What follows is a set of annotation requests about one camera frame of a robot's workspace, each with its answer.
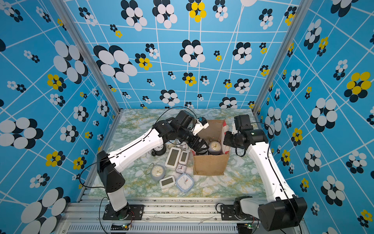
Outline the grey round beige-face clock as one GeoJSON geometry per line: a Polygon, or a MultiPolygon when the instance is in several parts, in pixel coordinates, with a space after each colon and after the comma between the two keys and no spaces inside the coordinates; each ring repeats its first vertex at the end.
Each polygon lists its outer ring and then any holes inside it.
{"type": "Polygon", "coordinates": [[[222,145],[219,141],[213,140],[209,143],[208,153],[210,155],[221,155],[222,145]]]}

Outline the dark green triangular clock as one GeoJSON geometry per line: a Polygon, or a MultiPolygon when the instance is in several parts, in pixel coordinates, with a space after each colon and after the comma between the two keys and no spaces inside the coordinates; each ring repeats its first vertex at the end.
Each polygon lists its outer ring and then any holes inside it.
{"type": "Polygon", "coordinates": [[[196,152],[196,155],[199,156],[199,155],[207,155],[208,153],[208,149],[204,149],[204,150],[200,150],[199,152],[196,152]]]}

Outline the light blue square alarm clock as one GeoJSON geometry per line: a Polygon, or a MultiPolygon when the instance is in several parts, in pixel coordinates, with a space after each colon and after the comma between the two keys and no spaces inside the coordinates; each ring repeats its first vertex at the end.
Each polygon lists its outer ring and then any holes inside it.
{"type": "Polygon", "coordinates": [[[182,174],[176,180],[176,186],[182,193],[188,193],[194,186],[194,180],[190,175],[182,174]]]}

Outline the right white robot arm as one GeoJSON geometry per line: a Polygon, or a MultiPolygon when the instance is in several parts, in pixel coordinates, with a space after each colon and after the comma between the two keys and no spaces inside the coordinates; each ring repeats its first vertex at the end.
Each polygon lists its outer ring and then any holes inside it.
{"type": "Polygon", "coordinates": [[[300,227],[307,203],[287,184],[274,160],[270,141],[263,130],[253,128],[249,115],[234,117],[233,130],[225,134],[224,145],[242,149],[244,155],[251,157],[266,191],[265,198],[236,198],[233,205],[236,218],[254,218],[266,231],[300,227]]]}

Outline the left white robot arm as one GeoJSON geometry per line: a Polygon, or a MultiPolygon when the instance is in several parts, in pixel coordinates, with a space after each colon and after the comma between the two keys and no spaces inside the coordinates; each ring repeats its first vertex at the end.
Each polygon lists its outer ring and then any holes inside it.
{"type": "Polygon", "coordinates": [[[122,172],[136,159],[150,150],[164,146],[171,140],[185,142],[196,152],[209,148],[207,142],[198,133],[209,127],[208,120],[196,117],[181,110],[176,117],[158,119],[146,133],[131,143],[110,153],[101,151],[97,155],[97,173],[108,196],[113,210],[124,211],[128,208],[126,195],[122,187],[125,179],[122,172]]]}

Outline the small white digital clock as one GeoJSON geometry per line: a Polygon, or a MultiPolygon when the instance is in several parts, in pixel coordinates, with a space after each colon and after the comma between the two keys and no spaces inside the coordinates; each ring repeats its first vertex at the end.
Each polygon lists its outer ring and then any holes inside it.
{"type": "Polygon", "coordinates": [[[182,164],[182,165],[187,165],[188,163],[188,160],[189,160],[189,156],[190,156],[190,153],[187,152],[187,151],[182,151],[181,152],[181,155],[180,155],[180,158],[179,158],[179,164],[182,164]]]}

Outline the black round alarm clock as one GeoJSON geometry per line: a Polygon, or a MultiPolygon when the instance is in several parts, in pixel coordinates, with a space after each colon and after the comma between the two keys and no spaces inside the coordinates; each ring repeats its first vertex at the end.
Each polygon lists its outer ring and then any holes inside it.
{"type": "Polygon", "coordinates": [[[152,156],[162,156],[166,153],[166,146],[163,144],[161,146],[155,147],[154,149],[151,150],[151,155],[152,156]]]}

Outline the large white digital clock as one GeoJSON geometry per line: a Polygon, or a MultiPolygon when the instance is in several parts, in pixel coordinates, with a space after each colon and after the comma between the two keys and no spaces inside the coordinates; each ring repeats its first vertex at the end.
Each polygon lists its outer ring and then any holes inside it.
{"type": "Polygon", "coordinates": [[[181,155],[181,149],[177,147],[171,147],[168,153],[167,160],[165,162],[165,167],[171,170],[176,170],[180,155],[181,155]]]}

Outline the small clear square clock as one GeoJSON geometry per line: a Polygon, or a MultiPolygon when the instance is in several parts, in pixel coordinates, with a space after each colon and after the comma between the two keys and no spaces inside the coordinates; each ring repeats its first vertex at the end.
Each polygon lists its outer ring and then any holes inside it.
{"type": "Polygon", "coordinates": [[[178,164],[175,171],[177,173],[179,173],[179,174],[184,174],[186,172],[186,170],[187,170],[187,166],[186,165],[178,164]]]}

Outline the lowest white digital clock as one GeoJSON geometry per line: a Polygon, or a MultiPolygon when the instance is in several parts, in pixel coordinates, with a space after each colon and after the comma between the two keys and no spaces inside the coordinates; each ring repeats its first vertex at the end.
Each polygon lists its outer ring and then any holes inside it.
{"type": "Polygon", "coordinates": [[[174,186],[176,183],[175,177],[174,176],[168,176],[159,181],[160,187],[162,190],[170,188],[174,186]]]}

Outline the right green circuit board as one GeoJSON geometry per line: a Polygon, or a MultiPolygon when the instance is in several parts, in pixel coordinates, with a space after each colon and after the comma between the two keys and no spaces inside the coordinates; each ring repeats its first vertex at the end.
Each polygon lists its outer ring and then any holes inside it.
{"type": "Polygon", "coordinates": [[[237,230],[239,234],[252,234],[253,228],[253,224],[237,223],[237,230]]]}

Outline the green circuit board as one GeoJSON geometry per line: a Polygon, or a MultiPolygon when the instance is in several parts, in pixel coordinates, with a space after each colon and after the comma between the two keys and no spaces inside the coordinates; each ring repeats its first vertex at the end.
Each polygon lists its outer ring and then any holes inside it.
{"type": "Polygon", "coordinates": [[[112,224],[111,231],[128,231],[132,224],[112,224]]]}
{"type": "Polygon", "coordinates": [[[252,234],[253,228],[253,224],[237,223],[237,230],[239,234],[252,234]]]}

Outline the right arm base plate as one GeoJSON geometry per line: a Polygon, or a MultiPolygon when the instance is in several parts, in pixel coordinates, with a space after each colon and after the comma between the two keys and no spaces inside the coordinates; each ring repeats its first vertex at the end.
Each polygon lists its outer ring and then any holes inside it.
{"type": "Polygon", "coordinates": [[[234,205],[219,205],[219,212],[221,213],[222,221],[239,221],[234,209],[234,205]]]}

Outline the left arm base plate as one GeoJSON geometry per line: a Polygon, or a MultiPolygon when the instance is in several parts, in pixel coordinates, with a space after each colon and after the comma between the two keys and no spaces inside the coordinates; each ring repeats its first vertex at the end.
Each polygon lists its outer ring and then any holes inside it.
{"type": "Polygon", "coordinates": [[[144,205],[129,205],[115,211],[109,203],[105,206],[103,220],[141,220],[144,214],[144,205]]]}

